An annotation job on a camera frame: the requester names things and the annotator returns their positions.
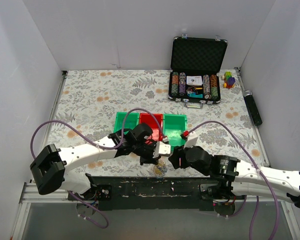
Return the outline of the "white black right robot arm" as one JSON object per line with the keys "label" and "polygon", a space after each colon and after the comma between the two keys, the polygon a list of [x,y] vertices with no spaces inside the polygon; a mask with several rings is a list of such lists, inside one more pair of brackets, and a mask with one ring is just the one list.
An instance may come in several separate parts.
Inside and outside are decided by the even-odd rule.
{"label": "white black right robot arm", "polygon": [[175,169],[193,168],[212,180],[201,188],[203,199],[275,196],[300,209],[300,170],[258,167],[235,157],[209,154],[199,146],[175,147],[168,160]]}

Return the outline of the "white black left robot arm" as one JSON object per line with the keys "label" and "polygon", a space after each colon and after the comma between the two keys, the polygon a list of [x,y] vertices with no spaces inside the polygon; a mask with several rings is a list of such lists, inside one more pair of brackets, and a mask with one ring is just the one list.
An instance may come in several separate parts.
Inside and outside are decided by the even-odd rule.
{"label": "white black left robot arm", "polygon": [[96,187],[85,174],[74,170],[80,166],[109,160],[134,153],[140,157],[140,164],[158,164],[170,147],[162,141],[151,139],[153,131],[145,123],[133,129],[122,129],[95,142],[73,147],[57,148],[46,145],[34,157],[30,170],[38,193],[48,195],[56,190],[74,191],[85,200],[96,196]]}

